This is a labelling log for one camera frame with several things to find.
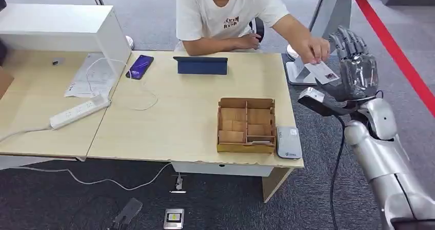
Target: man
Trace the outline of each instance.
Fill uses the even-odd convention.
[[[312,37],[281,0],[176,0],[180,43],[175,50],[202,55],[258,49],[259,35],[249,27],[255,17],[287,40],[304,63],[315,64],[329,57],[328,41]]]

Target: white power strip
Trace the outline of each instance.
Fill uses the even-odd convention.
[[[89,116],[103,108],[109,107],[111,101],[98,94],[86,103],[75,106],[50,118],[51,127],[56,130],[83,117]]]

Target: robot finger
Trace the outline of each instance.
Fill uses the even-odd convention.
[[[358,36],[358,40],[360,41],[361,46],[363,47],[363,53],[368,54],[368,47],[364,39],[360,36]]]
[[[347,30],[347,33],[349,33],[350,39],[352,40],[356,52],[357,54],[363,53],[363,45],[360,43],[359,37],[357,35],[355,35],[354,32],[352,32],[351,30]]]
[[[337,50],[337,55],[342,60],[347,57],[346,48],[343,46],[343,41],[339,39],[334,33],[329,35],[329,40],[335,43],[335,49]]]
[[[339,26],[338,32],[343,37],[343,41],[345,42],[346,51],[348,53],[348,56],[351,57],[353,54],[355,54],[357,52],[357,50],[355,49],[355,45],[352,42],[350,35],[347,32],[347,29],[344,28],[343,26]]]

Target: man's left arm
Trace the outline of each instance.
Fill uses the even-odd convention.
[[[298,53],[304,63],[319,63],[329,57],[329,42],[311,36],[310,31],[290,14],[279,19],[272,28]]]
[[[312,37],[310,31],[289,14],[281,0],[254,0],[258,17],[266,26],[281,35],[304,63],[318,63],[329,57],[329,42],[321,37]]]

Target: floor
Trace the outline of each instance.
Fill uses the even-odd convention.
[[[10,3],[87,4],[93,0],[7,0]],[[283,0],[290,13],[308,25],[317,0]],[[118,19],[136,49],[173,49],[174,0],[104,0],[115,5]],[[385,7],[369,0],[420,76],[435,92],[435,8]],[[357,5],[351,29],[361,35],[376,56],[380,89],[396,114],[401,141],[416,175],[435,197],[435,120],[366,22]],[[286,42],[266,30],[262,49],[284,52]],[[144,209],[128,229],[161,229],[164,209],[184,207],[186,229],[331,229],[329,180],[339,144],[339,124],[321,118],[295,102],[301,88],[292,87],[296,123],[306,133],[302,145],[306,167],[295,171],[268,204],[261,202],[260,178],[189,175],[188,193],[167,193],[175,181],[167,168],[154,184],[126,192],[108,183],[84,186],[65,174],[0,171],[1,229],[102,229],[131,197]],[[316,128],[316,137],[310,137]],[[52,161],[36,166],[70,168],[79,178],[114,178],[126,186],[151,179],[163,164],[138,161]],[[340,229],[379,228],[378,212],[352,153],[344,152],[335,192]]]

